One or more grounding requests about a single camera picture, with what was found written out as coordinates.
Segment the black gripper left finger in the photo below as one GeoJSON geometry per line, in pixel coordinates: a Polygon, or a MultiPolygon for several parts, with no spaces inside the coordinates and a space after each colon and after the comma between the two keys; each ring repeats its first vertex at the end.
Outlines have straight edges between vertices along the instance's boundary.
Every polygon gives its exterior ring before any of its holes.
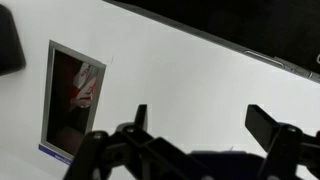
{"type": "Polygon", "coordinates": [[[114,134],[87,133],[63,180],[108,180],[119,166],[136,180],[214,180],[195,158],[148,134],[147,120],[147,106],[139,105],[134,121],[120,124],[114,134]]]}

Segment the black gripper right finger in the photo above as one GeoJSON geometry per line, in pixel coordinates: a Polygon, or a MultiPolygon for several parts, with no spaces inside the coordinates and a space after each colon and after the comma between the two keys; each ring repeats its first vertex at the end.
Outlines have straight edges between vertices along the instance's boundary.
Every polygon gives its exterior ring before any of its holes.
{"type": "Polygon", "coordinates": [[[259,180],[302,180],[297,166],[320,180],[320,137],[300,128],[277,122],[258,105],[247,107],[245,127],[267,153],[258,172],[259,180]]]}

